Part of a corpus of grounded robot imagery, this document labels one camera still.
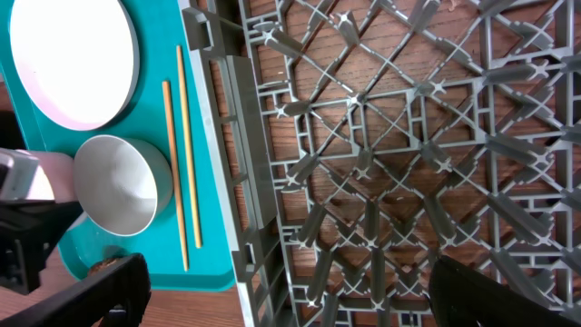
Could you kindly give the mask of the left wooden chopstick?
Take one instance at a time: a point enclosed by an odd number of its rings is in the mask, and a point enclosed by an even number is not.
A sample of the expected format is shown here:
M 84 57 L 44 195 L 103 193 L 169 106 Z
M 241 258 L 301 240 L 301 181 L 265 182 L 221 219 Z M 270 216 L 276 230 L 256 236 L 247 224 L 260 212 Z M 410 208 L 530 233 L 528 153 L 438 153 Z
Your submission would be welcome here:
M 162 82 L 162 95 L 163 95 L 163 105 L 165 111 L 166 127 L 168 133 L 168 142 L 170 149 L 171 167 L 172 167 L 172 184 L 173 184 L 173 195 L 175 202 L 176 218 L 178 223 L 178 231 L 181 245 L 182 253 L 182 265 L 183 269 L 188 272 L 189 265 L 189 254 L 188 254 L 188 244 L 187 244 L 187 234 L 185 231 L 184 213 L 182 205 L 182 189 L 181 189 L 181 178 L 179 171 L 179 161 L 177 155 L 177 145 L 175 139 L 175 129 L 172 111 L 172 94 L 171 86 L 168 80 Z

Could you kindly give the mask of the white round plate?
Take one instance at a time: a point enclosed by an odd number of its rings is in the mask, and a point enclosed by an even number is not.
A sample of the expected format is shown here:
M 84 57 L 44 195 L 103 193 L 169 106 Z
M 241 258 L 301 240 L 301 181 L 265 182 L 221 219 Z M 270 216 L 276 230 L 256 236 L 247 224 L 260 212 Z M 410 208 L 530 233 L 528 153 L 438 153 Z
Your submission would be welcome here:
M 133 96 L 139 43 L 119 0 L 15 0 L 9 40 L 27 94 L 62 127 L 100 128 Z

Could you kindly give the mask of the brown food scrap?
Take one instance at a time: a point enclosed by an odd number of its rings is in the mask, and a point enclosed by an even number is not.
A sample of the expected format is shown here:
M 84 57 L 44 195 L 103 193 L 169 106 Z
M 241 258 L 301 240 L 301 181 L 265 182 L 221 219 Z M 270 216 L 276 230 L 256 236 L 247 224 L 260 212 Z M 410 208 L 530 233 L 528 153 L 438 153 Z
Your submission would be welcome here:
M 92 276 L 97 274 L 98 272 L 104 270 L 105 268 L 117 263 L 119 261 L 118 258 L 108 258 L 104 259 L 98 263 L 95 263 L 88 271 L 87 276 Z

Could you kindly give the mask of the right wooden chopstick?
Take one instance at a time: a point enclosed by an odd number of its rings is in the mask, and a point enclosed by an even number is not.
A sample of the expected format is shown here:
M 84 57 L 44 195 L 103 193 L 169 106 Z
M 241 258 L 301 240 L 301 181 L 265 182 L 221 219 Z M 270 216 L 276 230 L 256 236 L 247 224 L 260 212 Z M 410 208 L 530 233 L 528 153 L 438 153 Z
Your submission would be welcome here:
M 187 165 L 188 174 L 188 187 L 190 193 L 190 205 L 192 211 L 192 224 L 194 232 L 195 247 L 202 248 L 202 231 L 200 224 L 200 215 L 198 209 L 197 201 L 197 188 L 195 179 L 195 167 L 194 167 L 194 151 L 192 146 L 192 128 L 190 122 L 190 111 L 188 103 L 188 90 L 185 75 L 185 65 L 182 53 L 182 47 L 180 45 L 176 46 L 176 61 L 178 69 L 178 81 L 179 81 L 179 92 L 180 92 L 180 107 L 182 114 L 182 129 L 183 138 L 185 144 L 185 157 Z

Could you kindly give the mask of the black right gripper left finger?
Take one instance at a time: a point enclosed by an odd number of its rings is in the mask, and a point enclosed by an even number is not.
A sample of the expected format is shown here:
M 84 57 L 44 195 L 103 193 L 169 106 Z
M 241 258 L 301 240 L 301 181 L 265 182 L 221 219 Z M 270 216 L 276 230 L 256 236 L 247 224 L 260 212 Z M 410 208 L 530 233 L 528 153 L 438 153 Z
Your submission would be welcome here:
M 118 258 L 73 286 L 1 321 L 2 327 L 138 326 L 151 298 L 144 257 Z

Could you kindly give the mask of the wooden chopstick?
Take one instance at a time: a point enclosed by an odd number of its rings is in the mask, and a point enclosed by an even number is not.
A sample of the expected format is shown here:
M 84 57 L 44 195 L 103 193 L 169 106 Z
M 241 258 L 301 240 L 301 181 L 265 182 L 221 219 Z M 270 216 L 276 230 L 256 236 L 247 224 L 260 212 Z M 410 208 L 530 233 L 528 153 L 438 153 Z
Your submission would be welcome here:
M 192 128 L 190 122 L 190 111 L 188 103 L 188 90 L 185 75 L 185 65 L 182 53 L 182 47 L 180 45 L 176 46 L 176 61 L 178 69 L 178 81 L 179 81 L 179 92 L 180 92 L 180 107 L 182 114 L 182 129 L 183 138 L 185 144 L 185 157 L 187 165 L 188 174 L 188 187 L 190 193 L 190 205 L 192 211 L 192 224 L 194 232 L 195 247 L 202 248 L 202 231 L 200 224 L 200 215 L 198 209 L 197 201 L 197 188 L 195 179 L 195 167 L 194 167 L 194 151 L 192 146 Z
M 172 167 L 172 184 L 173 184 L 173 195 L 175 202 L 176 218 L 178 223 L 178 231 L 181 245 L 182 253 L 182 265 L 183 269 L 188 272 L 189 265 L 189 254 L 188 254 L 188 244 L 187 244 L 187 234 L 185 231 L 184 213 L 182 205 L 182 189 L 181 189 L 181 178 L 179 171 L 179 161 L 177 155 L 177 145 L 175 139 L 175 129 L 172 111 L 172 94 L 171 86 L 168 80 L 162 82 L 162 95 L 163 95 L 163 105 L 165 111 L 166 127 L 168 133 L 168 142 L 170 149 L 171 167 Z

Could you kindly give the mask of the beige bowl with crumbs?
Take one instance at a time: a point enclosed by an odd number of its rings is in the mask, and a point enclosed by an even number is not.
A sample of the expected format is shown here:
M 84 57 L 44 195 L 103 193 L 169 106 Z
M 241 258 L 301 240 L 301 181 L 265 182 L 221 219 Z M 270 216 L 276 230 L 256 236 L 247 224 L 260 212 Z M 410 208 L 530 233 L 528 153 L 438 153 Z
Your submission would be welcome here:
M 77 202 L 74 189 L 74 159 L 62 153 L 25 151 L 38 160 L 26 200 L 55 203 Z

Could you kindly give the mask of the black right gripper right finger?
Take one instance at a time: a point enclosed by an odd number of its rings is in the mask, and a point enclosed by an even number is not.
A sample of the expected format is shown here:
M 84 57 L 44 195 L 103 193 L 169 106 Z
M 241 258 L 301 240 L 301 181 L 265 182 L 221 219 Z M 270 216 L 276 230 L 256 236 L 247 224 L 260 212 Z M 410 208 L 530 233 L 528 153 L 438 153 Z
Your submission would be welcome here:
M 439 326 L 580 327 L 448 256 L 435 261 L 428 295 Z

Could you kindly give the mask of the grey dishwasher rack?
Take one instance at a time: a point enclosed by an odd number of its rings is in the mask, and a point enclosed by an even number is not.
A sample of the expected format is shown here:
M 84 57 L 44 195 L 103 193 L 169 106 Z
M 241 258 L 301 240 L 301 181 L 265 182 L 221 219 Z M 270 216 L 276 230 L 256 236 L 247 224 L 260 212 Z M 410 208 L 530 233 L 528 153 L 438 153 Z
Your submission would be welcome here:
M 181 1 L 244 322 L 432 326 L 449 256 L 580 318 L 580 4 Z

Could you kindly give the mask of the grey empty bowl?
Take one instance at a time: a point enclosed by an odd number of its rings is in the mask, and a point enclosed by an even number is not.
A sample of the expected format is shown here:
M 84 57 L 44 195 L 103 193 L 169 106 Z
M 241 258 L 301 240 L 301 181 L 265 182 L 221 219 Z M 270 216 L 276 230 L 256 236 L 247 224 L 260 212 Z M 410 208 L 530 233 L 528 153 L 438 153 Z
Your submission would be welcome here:
M 96 225 L 117 236 L 135 236 L 145 231 L 172 199 L 172 170 L 152 144 L 96 135 L 74 156 L 74 190 Z

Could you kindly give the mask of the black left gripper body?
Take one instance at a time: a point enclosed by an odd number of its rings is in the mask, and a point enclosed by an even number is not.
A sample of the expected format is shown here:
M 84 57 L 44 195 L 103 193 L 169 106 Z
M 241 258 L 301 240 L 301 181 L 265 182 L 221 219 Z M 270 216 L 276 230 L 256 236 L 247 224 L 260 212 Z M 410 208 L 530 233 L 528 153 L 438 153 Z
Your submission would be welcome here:
M 47 258 L 82 212 L 78 202 L 2 202 L 1 286 L 20 294 L 40 287 Z

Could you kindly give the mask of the teal plastic tray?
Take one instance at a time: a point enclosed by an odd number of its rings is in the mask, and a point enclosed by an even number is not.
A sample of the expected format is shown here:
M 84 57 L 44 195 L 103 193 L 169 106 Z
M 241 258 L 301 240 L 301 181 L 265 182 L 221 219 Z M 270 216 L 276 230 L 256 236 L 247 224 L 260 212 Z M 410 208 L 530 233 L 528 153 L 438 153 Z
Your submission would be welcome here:
M 181 11 L 175 1 L 126 1 L 136 28 L 140 50 L 137 89 L 128 108 L 100 134 L 145 141 L 170 154 L 163 108 L 162 82 L 169 81 L 172 101 L 179 102 L 176 47 L 186 44 Z M 12 2 L 1 4 L 1 68 L 25 143 L 30 150 L 75 155 L 93 132 L 66 129 L 41 113 L 17 75 L 12 56 L 9 22 Z M 170 203 L 142 233 L 122 237 L 106 232 L 91 220 L 67 232 L 58 244 L 64 267 L 83 279 L 90 266 L 108 256 L 141 253 L 147 262 L 152 287 L 160 290 L 221 292 L 235 282 L 219 195 L 214 182 L 195 78 L 187 67 L 186 83 L 191 115 L 194 166 L 201 215 L 202 248 L 188 242 L 190 267 L 182 265 L 175 205 Z

